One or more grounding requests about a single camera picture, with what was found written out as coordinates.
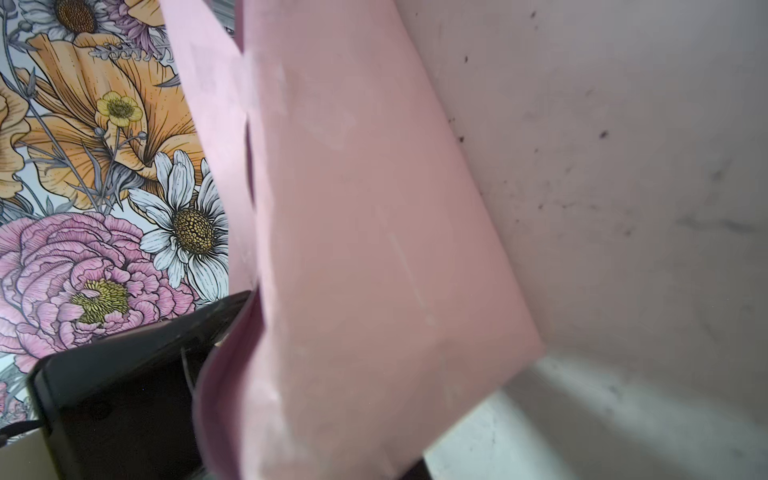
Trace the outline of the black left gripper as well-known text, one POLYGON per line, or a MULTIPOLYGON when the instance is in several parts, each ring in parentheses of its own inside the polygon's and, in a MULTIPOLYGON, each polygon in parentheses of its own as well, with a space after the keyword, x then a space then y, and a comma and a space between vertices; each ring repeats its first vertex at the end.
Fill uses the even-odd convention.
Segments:
POLYGON ((194 390, 248 297, 39 360, 26 385, 58 477, 204 478, 194 390))

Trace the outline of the purple wrapping paper sheet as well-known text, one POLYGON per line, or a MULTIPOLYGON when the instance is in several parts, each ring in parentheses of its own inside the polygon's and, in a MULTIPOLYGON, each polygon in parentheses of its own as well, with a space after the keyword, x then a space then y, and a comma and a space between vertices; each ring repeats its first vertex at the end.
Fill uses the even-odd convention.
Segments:
POLYGON ((219 479, 398 479, 543 351, 392 1, 161 5, 248 291, 194 400, 219 479))

